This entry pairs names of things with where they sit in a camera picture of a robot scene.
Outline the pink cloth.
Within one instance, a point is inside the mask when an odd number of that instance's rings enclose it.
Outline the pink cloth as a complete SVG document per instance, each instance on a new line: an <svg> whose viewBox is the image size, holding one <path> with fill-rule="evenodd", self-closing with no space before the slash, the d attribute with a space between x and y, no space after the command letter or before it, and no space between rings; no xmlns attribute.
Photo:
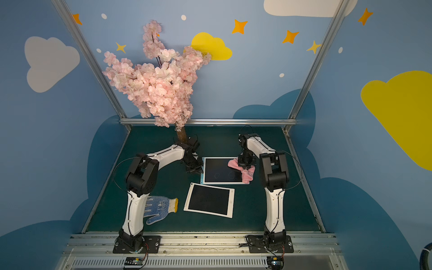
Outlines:
<svg viewBox="0 0 432 270"><path fill-rule="evenodd" d="M252 165L249 169L244 169L243 167L239 166L238 158L230 160L228 162L228 167L241 172L241 179L242 183L244 184L248 185L254 179L255 166Z"/></svg>

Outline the white drawing tablet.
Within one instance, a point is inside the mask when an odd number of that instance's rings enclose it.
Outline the white drawing tablet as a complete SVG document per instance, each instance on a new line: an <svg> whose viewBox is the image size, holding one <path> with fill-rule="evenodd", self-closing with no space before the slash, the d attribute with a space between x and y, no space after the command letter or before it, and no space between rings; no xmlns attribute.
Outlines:
<svg viewBox="0 0 432 270"><path fill-rule="evenodd" d="M192 183L183 210L232 218L234 199L235 189Z"/></svg>
<svg viewBox="0 0 432 270"><path fill-rule="evenodd" d="M228 166L234 157L203 157L201 185L244 185L241 172Z"/></svg>

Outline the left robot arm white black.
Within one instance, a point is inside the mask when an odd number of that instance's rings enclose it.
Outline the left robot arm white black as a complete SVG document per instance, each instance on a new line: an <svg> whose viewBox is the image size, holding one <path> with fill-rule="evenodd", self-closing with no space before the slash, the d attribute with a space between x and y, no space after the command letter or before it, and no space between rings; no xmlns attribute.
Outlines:
<svg viewBox="0 0 432 270"><path fill-rule="evenodd" d="M196 150L199 147L196 138L189 138L186 143L177 142L156 153L137 155L126 175L126 192L128 203L126 217L119 231L113 253L139 254L157 253L158 248L148 248L144 240L144 213L147 199L156 186L158 172L163 167L182 161L188 173L201 173L203 161Z"/></svg>

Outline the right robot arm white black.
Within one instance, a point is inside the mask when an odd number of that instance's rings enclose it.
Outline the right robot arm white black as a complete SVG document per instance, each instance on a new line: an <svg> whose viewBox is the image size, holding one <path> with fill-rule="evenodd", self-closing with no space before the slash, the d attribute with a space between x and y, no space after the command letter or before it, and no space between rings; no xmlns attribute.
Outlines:
<svg viewBox="0 0 432 270"><path fill-rule="evenodd" d="M237 157L237 164L242 172L259 169L259 179L264 187L267 216L264 234L257 249L281 253L287 251L288 236L284 223L284 196L288 189L289 169L286 152L269 147L256 133L239 134L238 141L242 148Z"/></svg>

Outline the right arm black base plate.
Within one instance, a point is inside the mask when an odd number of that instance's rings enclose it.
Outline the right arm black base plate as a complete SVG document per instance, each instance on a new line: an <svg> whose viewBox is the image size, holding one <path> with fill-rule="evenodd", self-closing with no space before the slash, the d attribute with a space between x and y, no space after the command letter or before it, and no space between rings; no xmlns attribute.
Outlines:
<svg viewBox="0 0 432 270"><path fill-rule="evenodd" d="M294 244L289 235L247 235L246 246L250 253L293 253Z"/></svg>

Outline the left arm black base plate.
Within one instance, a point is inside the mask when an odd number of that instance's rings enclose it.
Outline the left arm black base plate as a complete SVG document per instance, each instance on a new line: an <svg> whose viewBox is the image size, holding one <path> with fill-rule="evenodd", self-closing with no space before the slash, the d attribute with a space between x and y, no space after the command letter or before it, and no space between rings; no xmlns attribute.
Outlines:
<svg viewBox="0 0 432 270"><path fill-rule="evenodd" d="M132 241L117 237L113 254L157 254L160 248L161 236L139 236Z"/></svg>

